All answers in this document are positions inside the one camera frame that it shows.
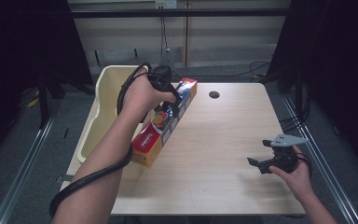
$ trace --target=black hole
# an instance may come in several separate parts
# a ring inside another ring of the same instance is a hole
[[[209,92],[209,96],[213,99],[217,99],[217,98],[219,98],[220,94],[217,91],[211,91],[211,92]]]

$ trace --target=black cable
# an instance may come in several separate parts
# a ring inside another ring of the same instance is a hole
[[[304,105],[304,108],[302,110],[302,115],[299,116],[294,116],[292,118],[289,119],[282,119],[280,120],[280,123],[282,122],[287,122],[288,120],[291,120],[292,122],[288,125],[285,125],[284,127],[282,127],[282,131],[284,133],[289,132],[297,127],[299,127],[300,125],[304,124],[304,122],[308,119],[308,117],[310,116],[310,91],[308,91],[308,95],[307,95],[307,99],[306,99],[306,103]]]
[[[137,218],[135,218],[134,216],[130,216],[132,223],[133,224],[141,224],[141,222],[139,222],[139,220]]]
[[[165,49],[168,48],[167,43],[167,36],[165,34],[165,20],[163,17],[160,17],[161,21],[161,49],[160,49],[160,58],[162,59],[162,46],[164,45],[164,39],[165,39]]]
[[[164,31],[165,49],[167,49],[168,48],[167,35],[165,34],[165,19],[163,17],[162,17],[162,25],[163,25],[163,31]]]
[[[263,65],[260,65],[258,66],[257,68],[253,69],[252,71],[247,71],[247,72],[244,72],[244,73],[239,73],[239,74],[236,74],[236,75],[217,75],[217,76],[197,76],[197,75],[187,75],[186,77],[239,77],[239,76],[243,76],[243,75],[246,75],[246,74],[249,74],[255,70],[257,70],[258,68],[261,68],[265,66],[265,64]]]
[[[269,62],[252,62],[251,64],[249,64],[249,70],[251,71],[251,79],[249,80],[249,82],[253,82],[253,80],[254,80],[254,73],[253,73],[253,71],[254,70],[252,70],[252,65],[253,64],[255,64],[255,63],[263,63],[264,65],[266,65],[266,64],[270,64]]]
[[[124,84],[121,86],[120,93],[118,94],[117,98],[117,114],[121,113],[121,109],[124,105],[124,96],[126,95],[127,89],[129,88],[130,84],[136,79],[135,75],[144,67],[147,66],[148,71],[151,71],[152,67],[149,63],[143,63],[139,65],[132,74],[127,78]]]
[[[148,71],[151,71],[151,66],[149,63],[143,63],[141,65],[139,65],[134,71],[133,73],[128,77],[128,79],[124,82],[124,84],[121,86],[121,90],[120,93],[118,95],[117,98],[117,114],[120,114],[122,106],[123,106],[123,101],[124,101],[124,96],[127,92],[127,89],[129,88],[130,84],[139,76],[135,76],[144,66],[147,66],[147,68],[149,69]],[[65,189],[63,189],[62,191],[60,191],[55,197],[54,199],[51,201],[50,203],[50,207],[49,207],[49,212],[50,215],[52,217],[54,217],[58,206],[60,205],[60,203],[67,198],[68,196],[70,196],[71,194],[73,194],[75,191],[77,191],[78,189],[81,189],[83,187],[85,187],[86,185],[88,185],[89,183],[102,178],[106,175],[109,175],[113,172],[116,172],[118,170],[121,170],[122,168],[124,168],[128,163],[130,163],[131,159],[132,159],[132,155],[133,155],[133,148],[132,148],[132,144],[130,144],[128,153],[126,155],[126,157],[124,159],[122,159],[121,161],[119,161],[118,163],[111,165],[109,167],[103,168],[102,170],[96,171],[90,175],[84,176],[80,179],[78,179],[76,182],[70,184],[68,187],[66,187]]]
[[[312,178],[312,164],[310,163],[310,158],[307,155],[303,154],[303,153],[297,153],[297,155],[301,155],[301,156],[304,157],[304,158],[302,158],[302,157],[297,156],[297,158],[299,160],[305,162],[308,165],[308,170],[310,172],[310,179],[311,179]]]
[[[130,161],[132,159],[132,154],[133,154],[133,149],[132,149],[132,145],[130,144],[129,151],[123,160],[119,161],[118,163],[116,163],[114,165],[106,167],[100,171],[94,172],[90,175],[86,175],[83,178],[78,179],[76,182],[70,184],[68,187],[66,187],[62,191],[60,191],[50,203],[50,208],[49,208],[50,215],[52,217],[54,217],[60,203],[65,198],[69,197],[71,194],[73,194],[75,191],[77,191],[78,189],[83,188],[84,186],[88,185],[89,183],[91,183],[99,178],[102,178],[102,177],[109,175],[113,172],[121,170],[128,163],[130,163]]]
[[[303,215],[298,215],[298,216],[283,216],[283,217],[290,217],[290,218],[303,218]]]

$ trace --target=box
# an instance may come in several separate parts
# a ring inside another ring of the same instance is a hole
[[[178,116],[176,118],[173,116],[170,106],[167,111],[157,111],[132,140],[134,152],[132,161],[141,163],[149,168],[153,165],[154,160],[196,95],[197,80],[184,77],[179,82],[176,90],[182,98],[179,104]]]

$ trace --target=tabletop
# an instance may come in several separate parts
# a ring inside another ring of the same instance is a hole
[[[211,91],[220,97],[213,99]],[[92,106],[85,127],[95,113]],[[305,214],[284,181],[261,175],[247,158],[273,157],[262,140],[282,133],[263,85],[198,83],[197,95],[151,168],[123,178],[115,215]],[[74,157],[67,174],[80,166]]]

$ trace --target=finger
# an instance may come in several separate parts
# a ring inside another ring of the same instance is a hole
[[[136,79],[143,79],[143,78],[147,79],[146,74],[147,74],[146,70],[141,70],[135,75],[135,77]]]
[[[301,163],[298,164],[297,169],[308,171],[310,168],[305,162],[302,161]]]
[[[138,77],[138,76],[145,75],[145,74],[147,74],[147,70],[145,67],[143,67],[136,73],[135,76]]]
[[[302,154],[302,151],[300,150],[300,148],[298,148],[298,146],[293,145],[293,149],[295,150],[296,153],[301,153]]]
[[[281,170],[280,168],[276,167],[276,166],[270,166],[269,170],[275,174],[278,175],[280,178],[286,180],[289,176],[289,174],[287,174],[285,171]]]
[[[158,91],[158,98],[161,102],[168,101],[170,103],[175,103],[176,101],[176,97],[172,94],[172,92]]]

